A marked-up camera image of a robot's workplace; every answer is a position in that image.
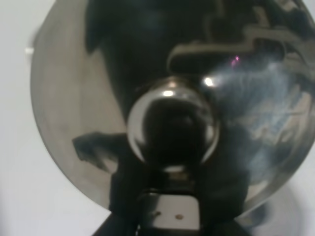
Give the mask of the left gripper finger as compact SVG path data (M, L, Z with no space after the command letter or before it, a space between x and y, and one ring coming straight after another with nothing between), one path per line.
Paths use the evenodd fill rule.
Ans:
M131 220L111 213L93 236L134 236L137 227L137 219Z

